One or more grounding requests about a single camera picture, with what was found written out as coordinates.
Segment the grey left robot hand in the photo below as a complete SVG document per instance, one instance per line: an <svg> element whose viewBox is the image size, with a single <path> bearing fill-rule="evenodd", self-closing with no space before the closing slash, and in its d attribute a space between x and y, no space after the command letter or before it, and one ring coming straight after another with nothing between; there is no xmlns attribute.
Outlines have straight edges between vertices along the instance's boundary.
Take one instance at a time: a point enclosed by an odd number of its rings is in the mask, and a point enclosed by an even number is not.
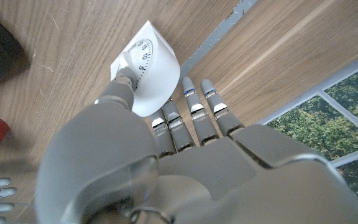
<svg viewBox="0 0 358 224"><path fill-rule="evenodd" d="M266 126L244 126L209 80L218 125L194 147L160 147L132 111L135 74L122 68L53 137L35 191L39 223L358 223L358 198L334 166Z"/></svg>

